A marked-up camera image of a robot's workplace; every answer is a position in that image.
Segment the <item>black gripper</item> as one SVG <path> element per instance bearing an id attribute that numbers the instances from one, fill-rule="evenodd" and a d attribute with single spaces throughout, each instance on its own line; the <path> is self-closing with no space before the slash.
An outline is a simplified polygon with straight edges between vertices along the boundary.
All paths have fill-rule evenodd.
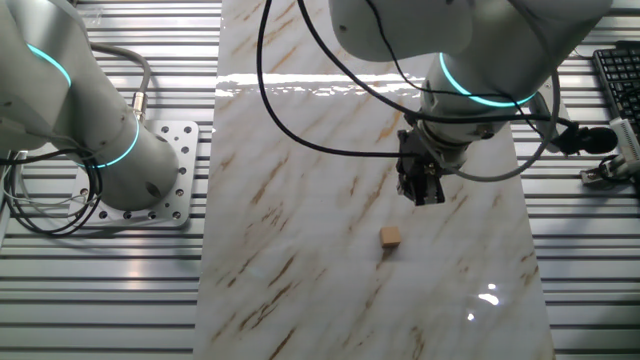
<path id="1" fill-rule="evenodd" d="M 444 203 L 445 195 L 440 182 L 442 168 L 435 157 L 414 130 L 399 130 L 397 137 L 401 155 L 396 163 L 398 194 L 414 195 L 416 206 Z"/>

